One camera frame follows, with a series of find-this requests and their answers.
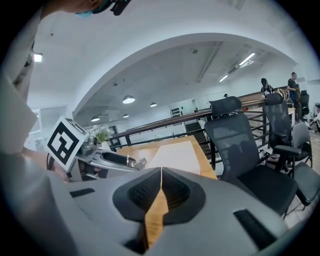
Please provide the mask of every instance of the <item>chair seat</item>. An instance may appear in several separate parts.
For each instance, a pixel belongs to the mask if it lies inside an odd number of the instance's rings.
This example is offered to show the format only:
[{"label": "chair seat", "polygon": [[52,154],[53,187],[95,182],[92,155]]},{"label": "chair seat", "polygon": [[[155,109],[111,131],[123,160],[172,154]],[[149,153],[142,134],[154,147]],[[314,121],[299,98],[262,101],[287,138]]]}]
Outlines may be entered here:
[{"label": "chair seat", "polygon": [[308,206],[320,190],[320,175],[306,163],[300,162],[294,167],[293,179],[298,183],[296,195],[303,205]]},{"label": "chair seat", "polygon": [[[309,143],[303,143],[301,146],[298,147],[298,149],[301,150],[301,153],[300,155],[295,157],[296,161],[302,161],[303,159],[306,159],[311,153],[311,146]],[[293,161],[291,155],[288,157],[288,160],[291,162]]]},{"label": "chair seat", "polygon": [[237,178],[279,215],[287,211],[298,189],[295,180],[265,165],[259,165]]}]

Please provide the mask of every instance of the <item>white sleeve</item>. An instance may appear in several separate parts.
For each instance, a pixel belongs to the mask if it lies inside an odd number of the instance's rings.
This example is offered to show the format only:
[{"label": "white sleeve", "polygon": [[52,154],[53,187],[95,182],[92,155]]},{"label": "white sleeve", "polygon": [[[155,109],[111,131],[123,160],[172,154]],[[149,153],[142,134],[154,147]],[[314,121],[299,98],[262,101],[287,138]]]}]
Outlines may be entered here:
[{"label": "white sleeve", "polygon": [[13,40],[0,68],[0,152],[20,153],[37,117],[13,82],[23,69],[35,41],[41,9]]}]

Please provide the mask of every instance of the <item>pants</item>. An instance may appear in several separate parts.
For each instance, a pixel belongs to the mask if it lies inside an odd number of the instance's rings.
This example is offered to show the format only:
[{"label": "pants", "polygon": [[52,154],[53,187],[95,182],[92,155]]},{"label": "pants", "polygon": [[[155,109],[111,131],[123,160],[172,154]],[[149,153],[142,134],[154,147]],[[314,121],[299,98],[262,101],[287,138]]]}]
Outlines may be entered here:
[{"label": "pants", "polygon": [[296,121],[299,122],[301,120],[301,111],[302,111],[302,107],[301,107],[301,103],[298,101],[293,101],[294,103],[294,108],[295,108],[295,113],[296,113]]}]

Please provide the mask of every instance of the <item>white board on table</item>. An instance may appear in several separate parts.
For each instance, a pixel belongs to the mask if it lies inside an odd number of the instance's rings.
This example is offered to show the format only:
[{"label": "white board on table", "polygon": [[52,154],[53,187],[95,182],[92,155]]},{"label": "white board on table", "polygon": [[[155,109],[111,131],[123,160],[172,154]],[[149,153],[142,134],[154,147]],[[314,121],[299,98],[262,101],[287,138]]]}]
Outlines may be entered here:
[{"label": "white board on table", "polygon": [[191,141],[163,145],[148,168],[168,167],[201,175],[200,165]]}]

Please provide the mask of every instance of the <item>dark t-shirt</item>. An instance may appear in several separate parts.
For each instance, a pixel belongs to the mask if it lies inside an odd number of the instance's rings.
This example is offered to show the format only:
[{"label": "dark t-shirt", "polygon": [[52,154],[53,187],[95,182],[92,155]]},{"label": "dark t-shirt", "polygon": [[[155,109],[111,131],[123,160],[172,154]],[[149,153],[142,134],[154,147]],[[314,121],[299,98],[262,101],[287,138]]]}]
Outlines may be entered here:
[{"label": "dark t-shirt", "polygon": [[263,95],[265,97],[267,97],[268,94],[272,94],[274,92],[274,89],[272,88],[272,86],[270,84],[268,84],[268,86],[266,88],[264,86],[262,86],[261,92],[263,93]]},{"label": "dark t-shirt", "polygon": [[[296,82],[293,81],[291,78],[288,80],[288,86],[292,89],[297,88]],[[297,99],[297,93],[293,90],[290,90],[289,93],[290,93],[290,99],[295,101]]]}]

